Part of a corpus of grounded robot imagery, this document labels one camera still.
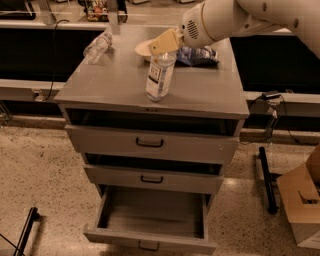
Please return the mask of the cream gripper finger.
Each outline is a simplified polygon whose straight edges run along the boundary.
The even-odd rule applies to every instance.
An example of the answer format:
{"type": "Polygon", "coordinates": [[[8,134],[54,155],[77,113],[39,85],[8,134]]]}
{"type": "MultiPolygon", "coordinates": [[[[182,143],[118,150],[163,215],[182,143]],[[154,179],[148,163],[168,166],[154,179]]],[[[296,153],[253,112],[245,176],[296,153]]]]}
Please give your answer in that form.
{"type": "Polygon", "coordinates": [[[153,39],[149,44],[152,55],[177,51],[183,44],[183,33],[178,28],[170,28],[153,39]]]}

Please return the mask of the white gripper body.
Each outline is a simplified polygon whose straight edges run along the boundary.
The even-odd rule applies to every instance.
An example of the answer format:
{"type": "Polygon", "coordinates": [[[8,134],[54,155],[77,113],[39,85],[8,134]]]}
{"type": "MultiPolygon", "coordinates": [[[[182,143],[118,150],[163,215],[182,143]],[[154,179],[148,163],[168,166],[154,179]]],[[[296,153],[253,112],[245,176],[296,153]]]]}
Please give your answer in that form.
{"type": "Polygon", "coordinates": [[[181,18],[181,31],[184,43],[192,48],[201,48],[215,42],[205,28],[204,11],[205,3],[201,2],[186,11],[181,18]]]}

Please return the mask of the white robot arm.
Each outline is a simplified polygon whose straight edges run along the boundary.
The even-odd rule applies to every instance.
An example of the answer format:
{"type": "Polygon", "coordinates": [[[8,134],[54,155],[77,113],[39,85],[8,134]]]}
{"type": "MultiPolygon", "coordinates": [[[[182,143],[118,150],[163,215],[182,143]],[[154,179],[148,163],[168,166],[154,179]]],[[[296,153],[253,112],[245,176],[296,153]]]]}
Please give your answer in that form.
{"type": "Polygon", "coordinates": [[[320,0],[204,0],[149,44],[153,55],[286,28],[320,57],[320,0]]]}

